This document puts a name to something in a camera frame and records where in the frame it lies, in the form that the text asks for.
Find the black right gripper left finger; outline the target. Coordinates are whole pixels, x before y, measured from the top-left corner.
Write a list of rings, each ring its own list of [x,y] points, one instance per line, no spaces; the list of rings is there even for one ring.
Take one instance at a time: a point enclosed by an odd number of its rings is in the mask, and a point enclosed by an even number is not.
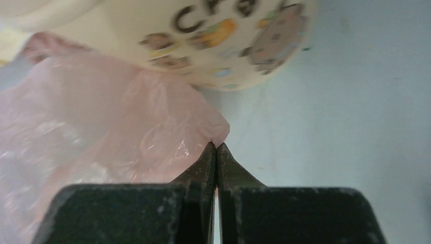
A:
[[[51,201],[33,243],[212,243],[217,150],[167,184],[74,184]]]

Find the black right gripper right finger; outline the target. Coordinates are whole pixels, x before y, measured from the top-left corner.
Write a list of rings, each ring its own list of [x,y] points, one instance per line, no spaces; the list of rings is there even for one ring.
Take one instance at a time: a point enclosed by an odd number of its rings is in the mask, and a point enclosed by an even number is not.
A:
[[[222,243],[386,243],[373,208],[354,188],[269,187],[217,149]]]

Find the pink plastic trash bag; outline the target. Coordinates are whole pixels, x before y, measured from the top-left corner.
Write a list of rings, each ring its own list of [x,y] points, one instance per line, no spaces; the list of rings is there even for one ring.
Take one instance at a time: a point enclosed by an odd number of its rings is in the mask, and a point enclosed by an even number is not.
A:
[[[32,64],[1,90],[1,243],[30,243],[54,195],[82,183],[165,183],[230,126],[180,77],[50,33],[1,33],[1,64]]]

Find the cream round trash bin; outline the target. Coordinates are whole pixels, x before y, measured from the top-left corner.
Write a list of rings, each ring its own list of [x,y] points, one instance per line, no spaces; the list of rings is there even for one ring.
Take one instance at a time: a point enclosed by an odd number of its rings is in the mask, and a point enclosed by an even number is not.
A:
[[[259,85],[303,47],[318,1],[1,1],[1,26],[49,32],[217,90]]]

